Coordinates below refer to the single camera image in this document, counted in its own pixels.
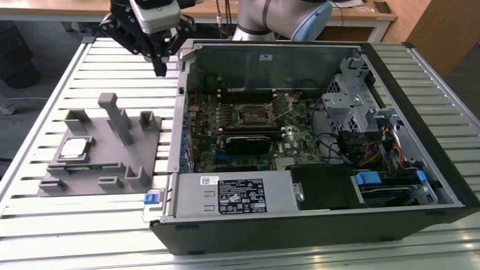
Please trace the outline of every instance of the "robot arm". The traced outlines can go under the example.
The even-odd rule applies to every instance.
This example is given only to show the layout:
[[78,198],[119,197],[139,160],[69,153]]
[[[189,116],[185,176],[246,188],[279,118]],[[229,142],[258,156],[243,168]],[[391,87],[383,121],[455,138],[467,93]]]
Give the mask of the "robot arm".
[[[103,33],[134,55],[151,62],[154,74],[165,76],[166,62],[193,31],[193,18],[179,10],[195,0],[110,0],[110,13],[99,23]],[[165,40],[170,29],[175,35]]]
[[291,41],[313,41],[331,14],[327,0],[238,1],[233,40],[271,41],[278,33]]
[[[193,31],[193,18],[179,10],[201,0],[110,0],[110,13],[99,27],[134,55],[151,62],[154,74],[165,76],[169,56]],[[331,13],[327,0],[239,0],[233,40],[274,40],[273,32],[293,41],[311,41]],[[170,29],[175,35],[165,40]]]

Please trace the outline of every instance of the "table surface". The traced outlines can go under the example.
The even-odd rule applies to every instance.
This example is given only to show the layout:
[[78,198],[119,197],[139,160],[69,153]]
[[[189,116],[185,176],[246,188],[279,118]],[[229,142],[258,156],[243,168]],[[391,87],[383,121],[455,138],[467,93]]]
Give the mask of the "table surface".
[[[237,3],[230,5],[231,17],[237,16]],[[109,12],[109,0],[1,0],[0,14],[31,14],[31,15],[105,15]],[[183,14],[191,17],[214,17],[217,8],[213,0],[205,0],[202,4],[186,8]],[[394,14],[378,13],[373,0],[367,0],[363,8],[334,9],[333,20],[387,20],[394,21]]]
[[[480,124],[467,117],[463,105],[433,79],[430,69],[414,59],[410,50],[398,44],[373,44],[373,47],[480,196]],[[127,115],[147,110],[161,117],[153,188],[165,187],[178,77],[175,57],[166,66],[166,79],[155,78],[151,64],[111,39],[98,38],[93,44],[79,45],[0,181],[1,270],[127,270],[134,266],[142,270],[237,269],[237,266],[242,269],[478,269],[480,213],[451,224],[434,225],[401,241],[171,256],[142,221],[142,194],[37,197],[46,162],[66,129],[61,120],[69,109],[85,109],[90,118],[105,117],[97,104],[102,92],[115,93],[117,105]],[[391,107],[378,82],[374,87],[386,107]]]

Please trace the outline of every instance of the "barcode sticker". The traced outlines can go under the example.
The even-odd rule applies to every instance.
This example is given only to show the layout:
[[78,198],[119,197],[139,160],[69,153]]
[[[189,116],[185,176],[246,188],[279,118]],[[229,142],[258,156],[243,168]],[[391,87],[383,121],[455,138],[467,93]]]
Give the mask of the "barcode sticker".
[[201,185],[215,185],[218,183],[217,176],[201,176],[199,177],[199,184]]

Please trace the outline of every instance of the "blue plastic clip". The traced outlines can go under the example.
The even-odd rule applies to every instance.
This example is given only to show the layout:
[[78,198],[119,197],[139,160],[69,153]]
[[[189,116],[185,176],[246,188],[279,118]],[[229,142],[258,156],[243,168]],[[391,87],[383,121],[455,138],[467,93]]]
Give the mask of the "blue plastic clip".
[[142,198],[143,204],[157,204],[159,203],[159,194],[157,193],[146,193],[145,197]]
[[422,170],[417,170],[417,176],[418,176],[418,179],[419,179],[421,182],[426,181],[426,175],[422,172]]
[[377,172],[358,172],[354,175],[354,180],[357,181],[357,185],[363,184],[381,184],[381,179]]

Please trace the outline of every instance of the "aluminum slotted table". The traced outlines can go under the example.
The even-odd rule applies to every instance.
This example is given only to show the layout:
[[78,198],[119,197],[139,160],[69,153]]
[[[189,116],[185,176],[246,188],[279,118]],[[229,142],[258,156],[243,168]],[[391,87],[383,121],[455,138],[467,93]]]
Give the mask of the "aluminum slotted table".
[[[1,269],[477,269],[480,214],[401,241],[246,253],[173,256],[142,221],[142,194],[37,197],[37,185],[66,129],[67,109],[105,117],[97,97],[114,92],[129,115],[161,116],[153,186],[165,186],[177,59],[165,78],[107,38],[85,41],[0,182]],[[480,192],[480,122],[414,49],[374,44],[410,102],[473,191]],[[381,95],[386,105],[390,100]]]

